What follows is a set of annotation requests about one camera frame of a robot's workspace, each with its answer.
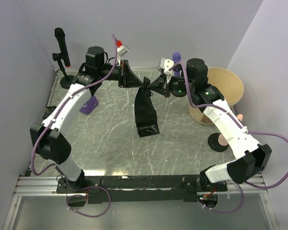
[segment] black plastic bag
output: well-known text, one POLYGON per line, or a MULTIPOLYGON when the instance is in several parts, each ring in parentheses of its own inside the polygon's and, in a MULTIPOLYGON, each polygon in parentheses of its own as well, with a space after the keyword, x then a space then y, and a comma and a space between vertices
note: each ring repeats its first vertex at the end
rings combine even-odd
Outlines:
POLYGON ((143 86, 141 86, 134 100, 135 123, 140 137, 159 134, 158 118, 150 97, 152 92, 147 88, 150 80, 144 77, 143 86))

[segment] black round base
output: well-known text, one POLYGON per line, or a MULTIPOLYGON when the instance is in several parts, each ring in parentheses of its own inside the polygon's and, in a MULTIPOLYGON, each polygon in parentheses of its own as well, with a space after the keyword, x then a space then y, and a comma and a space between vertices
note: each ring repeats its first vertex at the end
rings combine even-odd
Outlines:
POLYGON ((73 78, 74 78, 73 75, 67 75, 66 77, 63 77, 60 80, 60 85, 62 86, 62 88, 69 89, 72 84, 73 78))
POLYGON ((213 133, 209 136, 208 138, 208 145, 210 146, 210 148, 216 152, 224 152, 225 150, 227 150, 228 145, 224 146, 224 145, 220 145, 219 144, 219 136, 220 133, 213 133))

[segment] microphone stand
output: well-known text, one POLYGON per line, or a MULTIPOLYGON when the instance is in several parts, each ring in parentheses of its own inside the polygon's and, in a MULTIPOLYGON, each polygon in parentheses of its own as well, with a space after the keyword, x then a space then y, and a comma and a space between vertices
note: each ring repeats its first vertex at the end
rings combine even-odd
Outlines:
POLYGON ((62 73, 64 75, 64 77, 60 80, 60 85, 64 89, 69 89, 71 84, 72 84, 72 80, 73 80, 74 76, 66 74, 65 68, 64 68, 64 66, 62 64, 62 59, 63 58, 64 57, 61 54, 56 54, 56 53, 52 54, 52 59, 54 61, 58 62, 59 68, 60 68, 60 70, 62 71, 62 73))

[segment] purple tube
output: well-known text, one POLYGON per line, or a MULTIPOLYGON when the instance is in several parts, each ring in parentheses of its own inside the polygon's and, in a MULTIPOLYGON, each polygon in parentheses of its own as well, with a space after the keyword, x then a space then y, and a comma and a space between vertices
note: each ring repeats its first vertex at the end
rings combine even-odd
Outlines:
MULTIPOLYGON (((181 61, 180 52, 173 53, 172 60, 174 61, 174 64, 176 64, 177 62, 181 61)), ((174 71, 174 77, 179 77, 179 76, 180 76, 180 72, 179 71, 174 71)))

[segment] white arm segment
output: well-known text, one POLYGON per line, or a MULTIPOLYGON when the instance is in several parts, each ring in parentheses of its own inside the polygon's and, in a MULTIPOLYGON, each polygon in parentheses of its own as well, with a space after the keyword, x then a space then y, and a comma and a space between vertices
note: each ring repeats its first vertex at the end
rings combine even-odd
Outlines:
MULTIPOLYGON (((227 101, 217 100, 213 104, 218 105, 225 109, 227 113, 230 113, 235 120, 241 124, 241 122, 233 114, 232 110, 228 106, 227 101)), ((252 152, 258 148, 259 141, 248 134, 247 127, 239 128, 237 124, 223 111, 214 108, 207 107, 204 110, 204 114, 215 124, 218 130, 223 134, 224 138, 230 145, 234 156, 237 159, 245 156, 245 151, 252 152)), ((231 180, 227 171, 227 165, 236 160, 219 164, 208 169, 205 174, 211 183, 217 183, 221 181, 231 180)))
MULTIPOLYGON (((83 87, 84 86, 80 84, 72 84, 70 89, 68 90, 68 93, 65 95, 65 97, 60 102, 55 111, 53 111, 53 113, 43 121, 43 126, 45 127, 48 126, 49 122, 53 119, 53 116, 58 111, 63 102, 68 97, 70 97, 71 94, 73 94, 75 91, 83 87)), ((50 128, 51 129, 57 128, 58 131, 65 136, 72 121, 79 113, 79 110, 91 98, 91 96, 92 95, 89 89, 85 89, 80 93, 78 93, 77 95, 75 95, 72 99, 70 99, 67 102, 65 107, 60 112, 60 115, 57 117, 55 123, 50 128)), ((76 181, 81 174, 81 169, 73 161, 72 155, 69 155, 68 159, 65 162, 61 164, 56 164, 56 167, 58 167, 70 181, 76 181)))
MULTIPOLYGON (((57 113, 63 102, 70 97, 75 91, 83 88, 83 85, 80 84, 72 84, 69 88, 67 94, 60 102, 58 107, 53 111, 53 113, 43 121, 44 126, 46 127, 49 122, 53 119, 53 116, 57 113)), ((64 106, 62 111, 60 112, 59 116, 57 117, 55 123, 50 127, 51 129, 57 128, 58 131, 66 135, 69 126, 71 125, 72 121, 75 119, 76 115, 79 113, 81 107, 92 97, 91 92, 89 89, 85 89, 75 95, 72 99, 70 99, 67 104, 64 106)))

